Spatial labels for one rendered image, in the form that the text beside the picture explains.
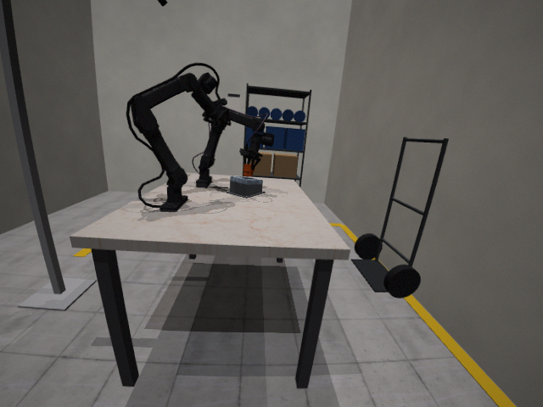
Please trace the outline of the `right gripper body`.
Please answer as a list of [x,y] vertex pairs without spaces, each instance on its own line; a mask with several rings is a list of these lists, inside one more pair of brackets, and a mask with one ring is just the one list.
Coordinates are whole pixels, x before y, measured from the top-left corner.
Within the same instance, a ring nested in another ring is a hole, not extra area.
[[224,114],[225,114],[225,110],[221,111],[221,113],[219,114],[218,111],[219,109],[222,109],[223,106],[221,104],[219,104],[219,102],[221,102],[221,100],[218,99],[218,101],[211,101],[210,98],[207,99],[207,101],[205,103],[203,103],[202,105],[199,105],[203,110],[203,117],[205,116],[209,116],[211,119],[220,119]]

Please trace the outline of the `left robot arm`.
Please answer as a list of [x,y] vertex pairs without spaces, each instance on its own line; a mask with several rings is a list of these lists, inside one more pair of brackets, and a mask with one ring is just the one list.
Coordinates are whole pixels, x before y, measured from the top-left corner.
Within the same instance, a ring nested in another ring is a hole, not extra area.
[[[249,127],[250,129],[253,129],[253,132],[256,132],[256,130],[259,128],[260,124],[262,123],[262,121],[260,120],[250,118],[246,115],[239,114],[231,110],[229,110],[229,115],[230,115],[231,121],[234,121],[241,125],[245,125]],[[209,141],[207,143],[204,154],[200,160],[199,178],[196,181],[196,183],[208,183],[208,181],[210,181],[210,179],[212,178],[212,176],[210,176],[210,170],[208,170],[208,168],[213,166],[215,162],[214,157],[215,157],[216,147],[219,142],[222,131],[225,130],[225,127],[227,126],[225,123],[221,122],[220,120],[218,120],[218,122],[219,122],[218,126],[211,124]],[[251,142],[253,143],[256,142],[259,144],[261,143],[262,145],[272,147],[274,143],[274,134],[263,132],[264,129],[265,129],[265,123],[263,122],[262,126],[257,131],[263,134],[255,133],[255,135],[251,138]],[[249,151],[239,151],[239,152],[243,156],[249,155]]]

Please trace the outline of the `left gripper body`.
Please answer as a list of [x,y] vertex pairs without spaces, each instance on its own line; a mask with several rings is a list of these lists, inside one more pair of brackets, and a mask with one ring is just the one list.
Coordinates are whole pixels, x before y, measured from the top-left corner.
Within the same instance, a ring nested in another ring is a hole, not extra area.
[[[252,150],[251,148],[252,148],[253,150]],[[255,156],[255,157],[257,157],[257,158],[260,158],[259,156],[262,157],[263,154],[258,153],[258,152],[259,152],[259,148],[260,148],[260,144],[259,144],[259,143],[250,142],[249,148],[247,148],[247,150],[242,149],[242,151],[249,151],[249,155],[247,155],[247,156],[250,156],[251,158],[252,158],[252,156]]]

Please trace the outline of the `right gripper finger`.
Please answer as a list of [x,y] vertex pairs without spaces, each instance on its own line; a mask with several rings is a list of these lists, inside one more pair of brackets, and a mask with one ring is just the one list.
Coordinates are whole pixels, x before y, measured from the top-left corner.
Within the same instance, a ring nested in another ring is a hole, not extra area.
[[204,117],[204,121],[207,121],[207,122],[209,122],[209,123],[211,123],[211,124],[213,124],[213,125],[216,125],[216,126],[219,125],[219,123],[218,123],[217,120],[215,120],[215,122],[213,122],[213,121],[209,120],[209,118],[210,118],[209,116],[205,116],[205,117]]
[[[230,121],[230,117],[229,117],[229,111],[228,111],[228,109],[225,109],[225,111],[226,111],[225,114],[224,114],[220,119],[218,119],[218,120],[220,120],[221,122],[223,122],[223,123],[225,123],[226,125],[229,125],[229,126],[230,126],[230,125],[231,125],[231,121]],[[226,122],[226,121],[223,119],[223,117],[224,117],[225,115],[227,116],[228,122]]]

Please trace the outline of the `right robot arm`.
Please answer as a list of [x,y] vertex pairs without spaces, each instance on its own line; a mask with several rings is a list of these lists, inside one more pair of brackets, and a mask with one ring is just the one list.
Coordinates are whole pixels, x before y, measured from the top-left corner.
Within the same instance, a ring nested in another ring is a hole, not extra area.
[[210,94],[216,86],[216,79],[208,72],[202,74],[198,81],[194,74],[187,73],[151,91],[136,96],[131,102],[134,126],[147,139],[163,164],[169,178],[166,183],[168,186],[167,201],[160,206],[160,209],[176,210],[188,198],[188,196],[182,195],[182,186],[187,183],[188,176],[177,163],[161,136],[159,125],[151,108],[182,92],[192,92],[193,99],[201,105],[207,101],[207,94]]

